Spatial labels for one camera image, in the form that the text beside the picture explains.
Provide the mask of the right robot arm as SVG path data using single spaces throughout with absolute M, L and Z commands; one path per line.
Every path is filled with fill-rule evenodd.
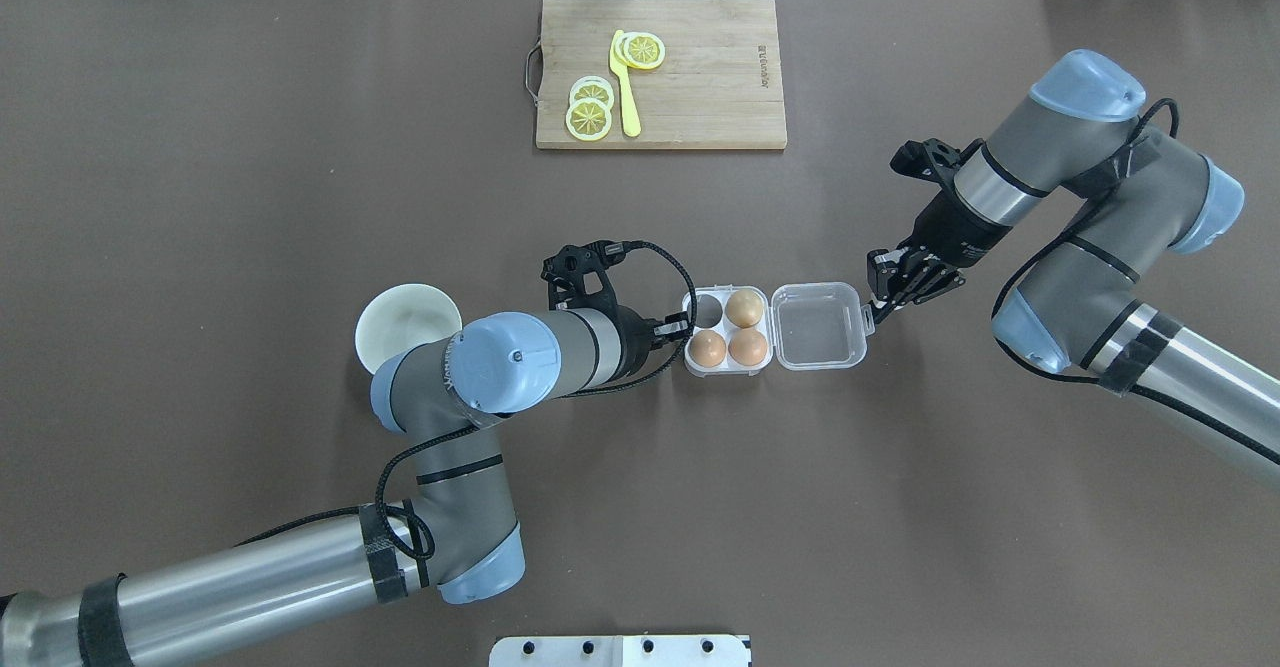
M 1006 280 L 991 329 L 1027 371 L 1156 403 L 1190 439 L 1277 485 L 1277 379 L 1139 300 L 1164 253 L 1196 253 L 1238 220 L 1239 181 L 1178 140 L 1174 99 L 1148 102 L 1111 58 L 1074 49 L 984 140 L 909 140 L 896 174 L 937 195 L 895 248 L 867 256 L 867 315 L 884 321 L 965 283 L 1055 189 L 1082 207 Z

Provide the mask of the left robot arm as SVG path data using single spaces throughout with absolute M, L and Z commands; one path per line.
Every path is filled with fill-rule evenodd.
M 402 351 L 372 375 L 370 402 L 408 444 L 371 501 L 73 597 L 6 597 L 3 663 L 192 664 L 421 590 L 451 604 L 500 594 L 525 557 L 498 426 L 547 401 L 603 393 L 691 330 L 689 312 L 508 311 Z

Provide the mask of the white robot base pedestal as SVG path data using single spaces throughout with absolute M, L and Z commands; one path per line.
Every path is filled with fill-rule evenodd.
M 749 636 L 636 634 L 508 636 L 490 650 L 489 666 L 751 666 Z

